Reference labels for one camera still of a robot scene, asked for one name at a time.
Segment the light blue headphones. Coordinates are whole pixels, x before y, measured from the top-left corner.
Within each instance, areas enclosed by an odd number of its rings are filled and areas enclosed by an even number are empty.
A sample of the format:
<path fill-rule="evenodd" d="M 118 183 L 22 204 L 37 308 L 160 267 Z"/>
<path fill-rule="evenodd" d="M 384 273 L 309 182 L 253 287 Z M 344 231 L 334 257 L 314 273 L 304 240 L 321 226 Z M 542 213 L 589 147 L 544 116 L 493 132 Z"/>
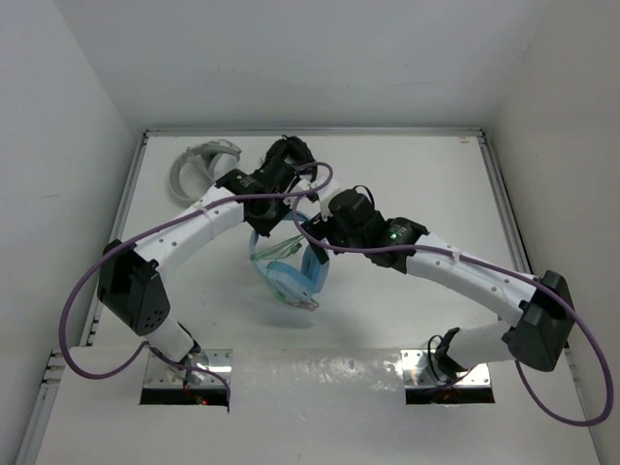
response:
<path fill-rule="evenodd" d="M 330 262 L 321 263 L 310 245 L 303 246 L 305 237 L 302 234 L 258 251 L 260 237 L 252 231 L 248 242 L 249 259 L 273 295 L 296 308 L 316 310 L 319 302 L 315 295 L 325 285 Z"/>

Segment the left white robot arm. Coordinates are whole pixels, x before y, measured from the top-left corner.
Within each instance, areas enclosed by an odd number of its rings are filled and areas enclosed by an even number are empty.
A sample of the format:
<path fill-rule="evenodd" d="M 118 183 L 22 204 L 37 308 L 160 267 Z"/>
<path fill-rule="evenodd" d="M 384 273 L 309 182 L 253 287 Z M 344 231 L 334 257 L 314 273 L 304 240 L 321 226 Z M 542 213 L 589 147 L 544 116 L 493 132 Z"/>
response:
<path fill-rule="evenodd" d="M 208 242 L 242 223 L 267 235 L 289 213 L 284 195 L 299 180 L 293 165 L 271 159 L 245 173 L 233 155 L 210 163 L 213 184 L 181 215 L 152 232 L 110 243 L 99 274 L 99 300 L 134 334 L 172 362 L 198 344 L 171 315 L 166 281 Z"/>

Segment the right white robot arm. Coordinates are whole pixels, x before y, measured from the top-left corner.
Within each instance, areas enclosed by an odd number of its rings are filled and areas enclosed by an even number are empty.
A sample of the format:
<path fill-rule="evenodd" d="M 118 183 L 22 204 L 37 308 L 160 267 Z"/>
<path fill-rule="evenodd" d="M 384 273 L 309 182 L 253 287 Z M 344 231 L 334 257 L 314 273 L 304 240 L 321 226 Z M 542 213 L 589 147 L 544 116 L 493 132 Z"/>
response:
<path fill-rule="evenodd" d="M 320 207 L 303 225 L 314 248 L 324 240 L 336 254 L 361 254 L 376 266 L 442 285 L 496 315 L 491 325 L 455 327 L 441 337 L 427 362 L 435 380 L 453 382 L 458 374 L 493 361 L 516 360 L 541 372 L 555 369 L 574 326 L 558 302 L 572 300 L 562 275 L 508 276 L 461 254 L 419 223 L 385 218 L 354 189 L 313 194 L 310 200 Z"/>

